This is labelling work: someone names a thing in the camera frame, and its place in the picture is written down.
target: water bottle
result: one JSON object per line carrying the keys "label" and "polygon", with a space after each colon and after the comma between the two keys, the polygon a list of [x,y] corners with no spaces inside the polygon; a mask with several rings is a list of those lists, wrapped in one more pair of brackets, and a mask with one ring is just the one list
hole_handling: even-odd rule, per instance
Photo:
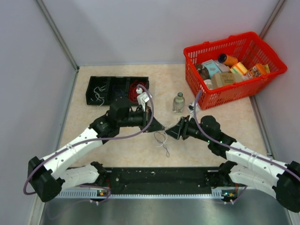
{"label": "water bottle", "polygon": [[183,97],[183,94],[179,92],[173,100],[173,113],[181,113],[184,109],[184,104],[186,100]]}

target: white wall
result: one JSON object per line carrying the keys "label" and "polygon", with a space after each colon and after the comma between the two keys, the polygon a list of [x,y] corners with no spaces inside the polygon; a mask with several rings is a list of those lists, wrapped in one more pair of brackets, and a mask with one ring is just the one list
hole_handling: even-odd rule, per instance
{"label": "white wall", "polygon": [[0,224],[22,225],[28,161],[56,147],[75,72],[33,0],[1,1],[0,27]]}
{"label": "white wall", "polygon": [[257,95],[260,111],[278,159],[300,162],[300,1],[287,1],[265,41],[288,66]]}
{"label": "white wall", "polygon": [[44,0],[82,65],[183,62],[183,49],[259,33],[277,0]]}

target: gray floor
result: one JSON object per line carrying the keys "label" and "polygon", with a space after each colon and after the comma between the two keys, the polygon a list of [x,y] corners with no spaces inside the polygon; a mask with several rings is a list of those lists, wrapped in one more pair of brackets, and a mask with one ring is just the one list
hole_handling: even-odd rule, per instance
{"label": "gray floor", "polygon": [[[78,199],[55,199],[46,208],[54,217]],[[41,225],[289,225],[287,210],[272,197],[247,190],[235,205],[220,200],[111,199],[99,206],[82,202],[56,220],[46,210]]]}

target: table surface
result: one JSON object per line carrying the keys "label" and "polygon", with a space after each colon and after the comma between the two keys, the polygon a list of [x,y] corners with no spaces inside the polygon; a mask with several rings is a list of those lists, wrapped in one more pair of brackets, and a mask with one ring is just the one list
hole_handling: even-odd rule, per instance
{"label": "table surface", "polygon": [[[108,106],[86,104],[85,92],[91,76],[148,76],[155,107],[154,116],[166,127],[175,125],[181,116],[189,114],[187,108],[179,115],[172,112],[173,98],[177,93],[183,93],[186,105],[195,98],[185,81],[184,64],[80,67],[61,140],[62,146],[76,138],[91,122],[108,110]],[[200,111],[197,117],[200,120],[205,115],[214,116],[220,123],[221,130],[227,135],[266,155],[249,98]],[[138,127],[124,127],[120,129],[119,136],[133,134],[139,130]],[[192,137],[185,141],[168,137],[166,146],[170,157],[166,157],[165,149],[157,148],[158,145],[153,133],[108,141],[86,154],[73,166],[87,165],[92,161],[98,161],[104,167],[219,166],[225,162],[207,148],[206,142]]]}

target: brown box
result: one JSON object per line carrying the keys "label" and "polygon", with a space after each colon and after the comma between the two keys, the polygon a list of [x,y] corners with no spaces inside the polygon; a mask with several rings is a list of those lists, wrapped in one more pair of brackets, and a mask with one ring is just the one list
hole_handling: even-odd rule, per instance
{"label": "brown box", "polygon": [[240,74],[232,73],[216,73],[211,78],[213,89],[242,81],[243,79]]}

